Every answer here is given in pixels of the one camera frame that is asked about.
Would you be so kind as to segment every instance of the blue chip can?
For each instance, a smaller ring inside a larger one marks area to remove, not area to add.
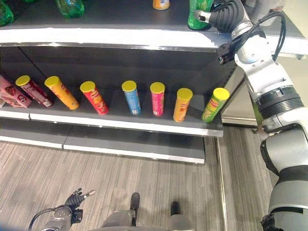
[[[137,84],[134,81],[126,81],[122,84],[122,90],[125,93],[125,97],[130,109],[130,113],[133,115],[139,115],[141,112]]]

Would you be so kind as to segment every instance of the green chip can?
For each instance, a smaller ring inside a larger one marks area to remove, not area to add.
[[[202,120],[206,123],[212,122],[218,111],[225,104],[230,94],[227,89],[216,88],[210,101],[207,103],[205,110],[202,114]]]

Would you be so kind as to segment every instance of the store shelf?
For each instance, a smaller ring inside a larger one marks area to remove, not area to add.
[[[73,126],[64,149],[203,164],[203,138]]]
[[[194,31],[187,26],[189,1],[177,0],[157,11],[149,1],[84,1],[81,18],[65,19],[54,1],[25,4],[12,1],[18,16],[1,29],[2,46],[85,46],[150,50],[215,51],[230,41],[215,28]],[[264,27],[272,51],[280,22]],[[307,55],[308,43],[287,18],[287,38],[281,55]]]
[[[21,120],[0,120],[0,141],[62,148],[71,125],[55,125]]]
[[[0,141],[196,164],[205,162],[202,137],[176,134],[1,119]]]
[[[85,97],[82,97],[80,107],[74,111],[70,111],[59,100],[56,100],[54,105],[47,109],[36,102],[32,102],[25,111],[29,112],[32,120],[36,121],[196,136],[222,137],[223,135],[220,115],[217,115],[211,124],[204,123],[201,120],[202,112],[208,101],[203,95],[193,96],[185,120],[177,123],[172,119],[176,100],[175,94],[165,95],[165,112],[160,117],[154,116],[152,113],[151,94],[149,92],[139,92],[141,114],[137,116],[130,114],[124,93],[121,90],[101,90],[101,94],[109,105],[108,114],[103,116],[96,113]],[[19,118],[17,112],[20,112],[20,109],[15,109],[8,105],[0,109],[0,116],[3,111],[6,112],[7,110],[10,110],[11,118]]]
[[[27,108],[16,108],[7,103],[0,108],[0,117],[30,120],[29,110]]]

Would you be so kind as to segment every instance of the yellow chip can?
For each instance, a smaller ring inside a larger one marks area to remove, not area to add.
[[[78,101],[72,93],[61,82],[59,77],[50,76],[45,80],[45,85],[48,87],[70,110],[75,110],[79,107]]]

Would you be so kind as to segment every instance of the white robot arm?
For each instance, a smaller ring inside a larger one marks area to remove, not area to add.
[[[265,20],[282,18],[281,37],[272,56],[258,25]],[[276,62],[285,37],[285,19],[272,12],[252,24],[240,0],[230,0],[220,10],[195,11],[195,17],[232,36],[230,44],[218,50],[219,62],[234,58],[245,72],[249,94],[262,115],[263,129],[269,136],[261,143],[261,154],[269,170],[279,176],[269,203],[265,231],[308,230],[308,108],[284,70]]]

